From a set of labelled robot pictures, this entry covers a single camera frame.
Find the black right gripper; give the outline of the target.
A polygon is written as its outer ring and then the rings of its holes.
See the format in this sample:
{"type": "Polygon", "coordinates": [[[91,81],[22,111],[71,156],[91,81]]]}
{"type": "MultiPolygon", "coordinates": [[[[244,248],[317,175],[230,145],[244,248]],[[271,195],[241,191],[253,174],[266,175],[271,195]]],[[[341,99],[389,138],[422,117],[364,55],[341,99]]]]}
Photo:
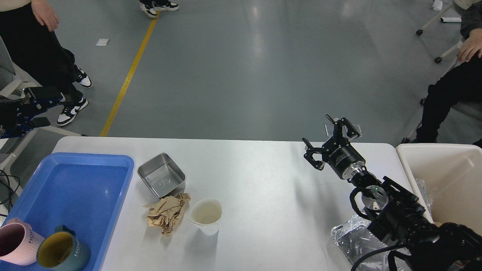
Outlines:
{"type": "Polygon", "coordinates": [[[353,139],[361,137],[360,129],[346,118],[333,119],[329,115],[326,118],[333,125],[333,135],[321,147],[314,147],[307,138],[302,138],[306,145],[304,158],[319,171],[328,163],[341,180],[349,180],[366,169],[365,159],[351,145],[353,139]]]}

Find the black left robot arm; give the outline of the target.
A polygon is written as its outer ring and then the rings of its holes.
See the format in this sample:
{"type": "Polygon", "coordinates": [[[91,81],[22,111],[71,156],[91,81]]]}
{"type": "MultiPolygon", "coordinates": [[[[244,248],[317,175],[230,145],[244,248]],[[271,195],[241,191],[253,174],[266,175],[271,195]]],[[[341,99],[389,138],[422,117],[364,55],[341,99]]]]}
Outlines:
{"type": "Polygon", "coordinates": [[[46,117],[36,116],[65,101],[65,96],[56,87],[28,87],[22,91],[24,98],[1,98],[1,139],[22,137],[35,128],[49,126],[46,117]]]}

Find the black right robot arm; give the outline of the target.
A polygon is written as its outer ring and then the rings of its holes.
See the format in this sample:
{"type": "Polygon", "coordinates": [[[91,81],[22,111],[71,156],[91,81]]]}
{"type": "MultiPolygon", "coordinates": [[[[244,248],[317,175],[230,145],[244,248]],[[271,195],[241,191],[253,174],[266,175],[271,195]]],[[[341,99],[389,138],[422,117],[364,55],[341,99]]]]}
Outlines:
{"type": "Polygon", "coordinates": [[[326,116],[333,124],[333,135],[320,147],[306,139],[304,158],[317,170],[328,164],[341,180],[354,185],[349,196],[355,213],[370,221],[368,230],[387,247],[370,252],[357,260],[352,270],[374,254],[388,251],[389,270],[397,270],[396,258],[413,271],[447,271],[462,263],[463,271],[480,271],[481,236],[453,222],[436,226],[424,216],[419,198],[389,177],[383,182],[370,173],[365,159],[351,145],[360,136],[346,118],[326,116]]]}

